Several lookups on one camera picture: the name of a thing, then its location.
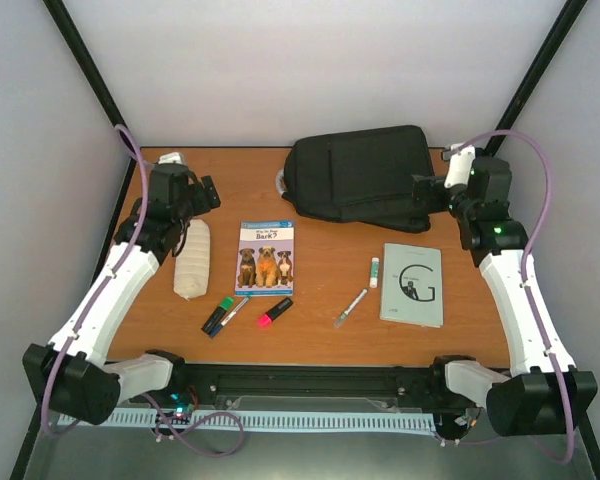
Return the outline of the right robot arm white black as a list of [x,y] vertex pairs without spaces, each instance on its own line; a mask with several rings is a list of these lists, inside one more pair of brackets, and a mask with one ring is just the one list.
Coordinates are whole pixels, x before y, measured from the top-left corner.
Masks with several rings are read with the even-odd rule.
[[495,301],[509,349],[507,374],[470,356],[437,357],[432,369],[442,389],[485,409],[503,437],[569,434],[598,386],[577,368],[553,325],[535,276],[524,226],[509,214],[509,164],[470,148],[444,153],[445,176],[417,177],[413,196],[430,213],[457,222]]

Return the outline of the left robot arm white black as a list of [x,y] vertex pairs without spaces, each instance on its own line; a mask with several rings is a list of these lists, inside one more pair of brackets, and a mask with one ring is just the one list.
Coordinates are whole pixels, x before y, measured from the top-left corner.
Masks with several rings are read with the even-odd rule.
[[148,185],[114,237],[105,266],[89,292],[45,346],[32,344],[23,367],[35,399],[44,407],[99,425],[122,402],[155,392],[166,402],[188,390],[182,357],[148,350],[110,363],[112,340],[135,298],[169,255],[183,251],[194,217],[220,205],[210,177],[202,178],[173,152],[162,156]]

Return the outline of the black student backpack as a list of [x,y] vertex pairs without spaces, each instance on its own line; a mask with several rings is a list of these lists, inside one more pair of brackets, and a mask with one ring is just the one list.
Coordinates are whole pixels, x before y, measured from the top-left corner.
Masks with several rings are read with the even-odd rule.
[[302,138],[276,187],[303,217],[422,233],[431,223],[413,200],[413,180],[433,174],[424,131],[402,125]]

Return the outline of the grey book letter G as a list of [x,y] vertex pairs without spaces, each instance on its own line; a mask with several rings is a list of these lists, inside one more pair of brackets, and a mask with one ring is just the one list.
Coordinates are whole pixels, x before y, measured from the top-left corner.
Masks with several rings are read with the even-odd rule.
[[439,328],[444,323],[441,251],[385,243],[379,318]]

